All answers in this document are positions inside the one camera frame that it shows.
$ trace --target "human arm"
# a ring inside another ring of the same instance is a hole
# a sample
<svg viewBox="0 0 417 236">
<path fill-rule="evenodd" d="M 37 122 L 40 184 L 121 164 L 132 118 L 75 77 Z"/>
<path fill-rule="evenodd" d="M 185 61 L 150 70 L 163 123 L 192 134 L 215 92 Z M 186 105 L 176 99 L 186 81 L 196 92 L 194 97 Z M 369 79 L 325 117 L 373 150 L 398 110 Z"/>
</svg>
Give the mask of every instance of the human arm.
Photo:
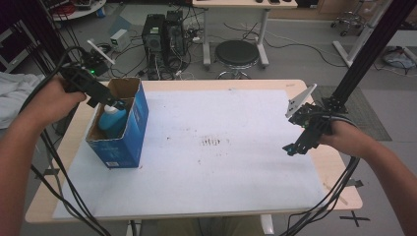
<svg viewBox="0 0 417 236">
<path fill-rule="evenodd" d="M 363 158 L 379 179 L 405 235 L 417 235 L 417 177 L 387 147 L 342 121 L 320 143 Z"/>
<path fill-rule="evenodd" d="M 81 92 L 66 93 L 62 83 L 58 77 L 52 79 L 0 140 L 0 235 L 19 235 L 31 158 L 39 135 L 86 99 Z"/>
</svg>

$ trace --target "gray floor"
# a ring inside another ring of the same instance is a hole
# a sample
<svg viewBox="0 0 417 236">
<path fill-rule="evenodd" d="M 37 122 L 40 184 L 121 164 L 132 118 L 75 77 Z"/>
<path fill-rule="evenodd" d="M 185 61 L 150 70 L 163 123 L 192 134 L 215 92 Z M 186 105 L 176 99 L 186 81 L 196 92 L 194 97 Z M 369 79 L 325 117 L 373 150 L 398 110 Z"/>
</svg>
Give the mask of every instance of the gray floor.
<svg viewBox="0 0 417 236">
<path fill-rule="evenodd" d="M 93 38 L 95 42 L 109 42 L 109 36 L 120 27 L 129 28 L 130 34 L 140 34 L 143 21 L 147 12 L 140 10 L 138 6 L 124 8 L 117 4 L 106 6 L 107 16 L 99 19 L 94 15 L 86 16 L 72 21 L 72 26 L 82 46 L 87 47 L 86 39 Z M 241 24 L 230 23 L 235 28 L 242 28 Z M 268 23 L 267 41 L 271 45 L 283 46 L 294 43 L 289 38 L 300 43 L 312 45 L 326 51 L 324 56 L 335 65 L 344 65 L 331 42 L 340 41 L 346 48 L 349 48 L 357 39 L 354 35 L 340 37 L 337 29 L 330 28 L 330 22 L 303 22 L 303 21 L 278 21 L 270 20 Z M 212 24 L 210 26 L 211 49 L 223 38 L 239 38 L 242 31 L 228 29 L 223 24 Z M 135 44 L 141 44 L 140 40 L 135 40 Z M 306 46 L 287 46 L 282 48 L 271 48 L 266 45 L 267 55 L 270 66 L 266 69 L 255 66 L 247 70 L 247 73 L 254 79 L 301 79 L 306 84 L 318 84 L 321 86 L 337 86 L 347 71 L 346 67 L 334 67 L 326 63 L 320 54 Z M 191 48 L 193 55 L 192 63 L 182 75 L 183 79 L 211 80 L 222 71 L 222 66 L 217 63 L 212 64 L 209 71 L 202 65 L 202 48 L 200 45 L 193 45 Z M 138 46 L 128 53 L 120 56 L 114 68 L 121 72 L 128 72 L 134 68 L 144 57 L 144 50 Z M 129 76 L 134 76 L 141 65 Z M 383 63 L 377 61 L 377 66 L 382 67 Z M 403 76 L 404 71 L 385 67 L 388 70 L 376 70 L 371 68 L 359 87 L 374 108 L 387 132 L 392 138 L 392 142 L 384 143 L 393 149 L 402 160 L 409 166 L 414 173 L 417 173 L 417 159 L 414 156 L 415 145 L 417 143 L 417 70 L 410 70 L 408 76 Z M 26 60 L 18 67 L 15 73 L 37 74 L 38 71 L 30 60 Z M 39 148 L 33 159 L 33 163 L 40 169 L 47 166 L 44 150 Z M 328 217 L 314 224 L 307 226 L 299 235 L 402 235 L 402 231 L 389 206 L 384 192 L 373 174 L 370 167 L 362 161 L 353 175 L 356 180 L 361 180 L 364 184 L 358 191 L 362 197 L 364 206 L 355 210 L 358 217 L 365 217 L 370 220 L 359 220 L 358 225 L 354 220 L 340 219 L 341 216 L 352 216 L 351 211 L 334 211 Z M 38 180 L 30 176 L 28 187 L 27 206 L 37 189 Z M 286 227 L 288 215 L 277 214 L 273 216 L 275 235 L 279 235 Z M 105 222 L 105 226 L 114 235 L 126 235 L 127 222 Z M 143 223 L 141 235 L 155 235 L 154 221 Z M 33 225 L 24 223 L 22 228 L 23 236 L 37 235 L 94 235 L 86 226 L 81 223 L 71 224 L 45 224 Z"/>
</svg>

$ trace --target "black stool seat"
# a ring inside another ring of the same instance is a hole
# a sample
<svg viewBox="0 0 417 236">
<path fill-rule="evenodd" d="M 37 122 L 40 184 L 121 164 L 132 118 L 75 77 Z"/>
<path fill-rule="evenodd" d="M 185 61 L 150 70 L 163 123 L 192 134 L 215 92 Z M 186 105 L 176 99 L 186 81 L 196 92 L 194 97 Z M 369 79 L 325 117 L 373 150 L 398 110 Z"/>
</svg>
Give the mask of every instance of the black stool seat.
<svg viewBox="0 0 417 236">
<path fill-rule="evenodd" d="M 221 42 L 215 48 L 215 57 L 229 66 L 248 66 L 258 61 L 259 52 L 256 45 L 243 40 Z"/>
</svg>

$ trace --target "blue box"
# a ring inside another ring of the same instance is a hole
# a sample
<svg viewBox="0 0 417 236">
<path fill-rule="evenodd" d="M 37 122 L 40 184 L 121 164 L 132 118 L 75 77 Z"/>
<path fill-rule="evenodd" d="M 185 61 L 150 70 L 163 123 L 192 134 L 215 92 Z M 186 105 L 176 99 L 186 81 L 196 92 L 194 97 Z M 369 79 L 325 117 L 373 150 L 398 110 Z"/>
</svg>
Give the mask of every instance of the blue box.
<svg viewBox="0 0 417 236">
<path fill-rule="evenodd" d="M 149 115 L 144 88 L 138 78 L 112 79 L 108 87 L 114 96 L 127 102 L 129 115 L 125 131 L 119 139 L 106 139 L 98 129 L 98 120 L 104 112 L 100 104 L 86 142 L 108 168 L 138 167 Z"/>
</svg>

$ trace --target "human hand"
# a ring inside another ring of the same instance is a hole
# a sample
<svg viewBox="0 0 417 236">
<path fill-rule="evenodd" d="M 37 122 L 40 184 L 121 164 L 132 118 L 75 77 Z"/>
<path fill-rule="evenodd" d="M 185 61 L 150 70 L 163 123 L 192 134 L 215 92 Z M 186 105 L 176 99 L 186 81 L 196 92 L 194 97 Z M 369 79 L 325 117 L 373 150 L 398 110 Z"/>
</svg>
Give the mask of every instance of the human hand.
<svg viewBox="0 0 417 236">
<path fill-rule="evenodd" d="M 371 147 L 377 144 L 374 139 L 344 121 L 332 121 L 331 129 L 333 134 L 322 135 L 319 143 L 348 155 L 366 157 Z"/>
<path fill-rule="evenodd" d="M 80 91 L 65 92 L 64 85 L 62 77 L 54 76 L 22 111 L 20 118 L 25 119 L 27 125 L 43 129 L 68 115 L 77 103 L 87 98 Z"/>
</svg>

